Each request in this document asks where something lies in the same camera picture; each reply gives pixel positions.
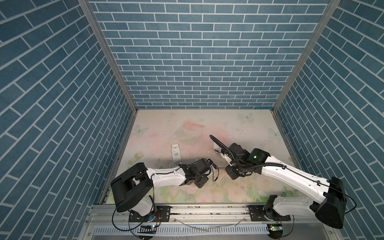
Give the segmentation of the white remote control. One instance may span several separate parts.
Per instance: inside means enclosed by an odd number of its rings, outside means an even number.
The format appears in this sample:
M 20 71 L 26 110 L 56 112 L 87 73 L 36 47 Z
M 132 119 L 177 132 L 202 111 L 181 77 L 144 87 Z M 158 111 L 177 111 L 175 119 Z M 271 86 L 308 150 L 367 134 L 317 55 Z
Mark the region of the white remote control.
M 171 146 L 172 163 L 179 164 L 181 162 L 181 150 L 179 144 L 173 144 Z

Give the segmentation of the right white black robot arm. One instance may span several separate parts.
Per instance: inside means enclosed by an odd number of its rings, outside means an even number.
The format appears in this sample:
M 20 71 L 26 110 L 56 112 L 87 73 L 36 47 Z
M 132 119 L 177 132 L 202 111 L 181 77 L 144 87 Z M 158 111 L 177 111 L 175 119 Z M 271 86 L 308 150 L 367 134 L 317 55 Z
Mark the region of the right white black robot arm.
M 229 147 L 219 144 L 219 147 L 220 155 L 228 162 L 226 172 L 232 180 L 257 173 L 278 180 L 305 195 L 303 200 L 296 199 L 292 202 L 282 197 L 270 196 L 265 213 L 271 219 L 287 215 L 313 215 L 331 228 L 343 228 L 347 213 L 347 195 L 342 180 L 336 177 L 325 179 L 306 173 L 261 149 L 248 152 L 235 143 Z

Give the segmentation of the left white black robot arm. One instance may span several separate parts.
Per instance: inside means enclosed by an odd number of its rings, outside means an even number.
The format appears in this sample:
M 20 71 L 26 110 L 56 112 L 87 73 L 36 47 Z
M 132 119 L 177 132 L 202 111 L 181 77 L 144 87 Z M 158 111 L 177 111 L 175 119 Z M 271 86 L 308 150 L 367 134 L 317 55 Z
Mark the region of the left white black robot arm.
M 147 168 L 138 163 L 115 177 L 111 182 L 116 212 L 133 212 L 145 218 L 155 214 L 156 188 L 195 185 L 202 188 L 217 166 L 210 159 L 200 159 L 191 164 L 179 164 L 170 169 Z

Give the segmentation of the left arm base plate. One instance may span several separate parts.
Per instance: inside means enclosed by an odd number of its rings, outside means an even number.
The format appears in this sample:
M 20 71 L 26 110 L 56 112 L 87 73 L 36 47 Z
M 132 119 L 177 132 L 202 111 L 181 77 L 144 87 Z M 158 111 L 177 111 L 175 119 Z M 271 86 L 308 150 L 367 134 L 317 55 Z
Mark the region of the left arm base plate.
M 155 206 L 147 215 L 141 216 L 135 211 L 130 212 L 129 221 L 133 223 L 141 222 L 169 222 L 171 214 L 171 206 L 160 205 Z

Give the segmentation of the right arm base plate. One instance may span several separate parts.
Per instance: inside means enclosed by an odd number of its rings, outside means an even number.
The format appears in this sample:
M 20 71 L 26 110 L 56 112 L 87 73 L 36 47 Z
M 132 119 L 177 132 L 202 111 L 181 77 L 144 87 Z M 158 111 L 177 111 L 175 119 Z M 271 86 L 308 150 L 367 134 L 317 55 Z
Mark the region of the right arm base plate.
M 267 208 L 265 205 L 248 205 L 247 206 L 252 222 L 275 221 L 289 222 L 289 215 L 281 216 L 273 208 Z

